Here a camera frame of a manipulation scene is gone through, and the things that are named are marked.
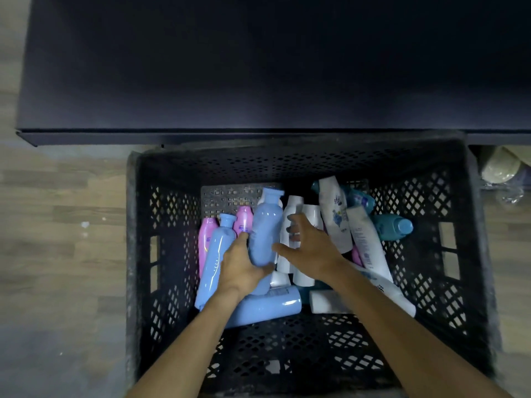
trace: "person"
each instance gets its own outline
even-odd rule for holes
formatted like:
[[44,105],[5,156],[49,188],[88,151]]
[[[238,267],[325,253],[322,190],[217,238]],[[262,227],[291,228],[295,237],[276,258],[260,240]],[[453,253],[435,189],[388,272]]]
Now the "person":
[[[293,214],[291,239],[301,247],[275,244],[304,274],[326,282],[358,316],[411,398],[510,397],[411,318],[344,259],[326,233],[305,215]],[[274,265],[255,267],[247,252],[247,233],[241,233],[225,252],[216,292],[203,311],[184,329],[129,391],[127,398],[193,398],[225,324],[238,303]]]

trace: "floor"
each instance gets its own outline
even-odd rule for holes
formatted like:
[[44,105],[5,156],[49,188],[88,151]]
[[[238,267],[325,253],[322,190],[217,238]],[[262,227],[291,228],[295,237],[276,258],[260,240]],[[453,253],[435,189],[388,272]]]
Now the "floor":
[[[146,147],[33,148],[14,135],[28,5],[0,0],[0,395],[120,397],[125,159]],[[484,197],[501,382],[531,396],[531,196]]]

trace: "hand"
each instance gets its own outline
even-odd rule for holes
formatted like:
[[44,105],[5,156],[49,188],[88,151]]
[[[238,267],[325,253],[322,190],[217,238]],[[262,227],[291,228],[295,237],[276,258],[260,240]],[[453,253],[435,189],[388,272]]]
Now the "hand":
[[304,214],[291,214],[288,218],[295,222],[288,228],[291,234],[289,238],[291,241],[300,241],[301,247],[293,249],[275,243],[273,251],[285,257],[304,275],[328,282],[334,269],[344,265],[346,260],[330,237],[322,230],[313,227]]
[[250,294],[266,275],[275,269],[274,264],[257,267],[251,264],[247,251],[249,234],[242,232],[223,254],[216,293],[236,291],[238,302]]

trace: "black tabletop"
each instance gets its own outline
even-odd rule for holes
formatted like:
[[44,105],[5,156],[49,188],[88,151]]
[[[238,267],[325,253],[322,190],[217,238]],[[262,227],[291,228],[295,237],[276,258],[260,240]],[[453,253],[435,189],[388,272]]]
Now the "black tabletop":
[[530,67],[523,0],[33,0],[17,127],[531,133]]

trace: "plastic basket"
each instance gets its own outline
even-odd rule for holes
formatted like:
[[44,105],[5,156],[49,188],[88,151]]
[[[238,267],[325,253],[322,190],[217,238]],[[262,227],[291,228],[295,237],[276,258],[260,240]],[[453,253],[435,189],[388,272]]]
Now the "plastic basket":
[[[417,306],[418,321],[484,374],[494,375],[498,318],[475,161],[463,135],[331,134],[214,147],[195,143],[131,155],[128,387],[197,314],[201,218],[254,206],[264,185],[316,198],[311,181],[332,174],[342,182],[368,179],[376,213],[413,221],[411,235],[384,244],[395,283]],[[441,245],[441,222],[453,226],[455,246]],[[447,254],[458,258],[451,276],[443,260]],[[305,308],[299,315],[225,331],[201,391],[322,394],[396,386],[355,315],[313,315]]]

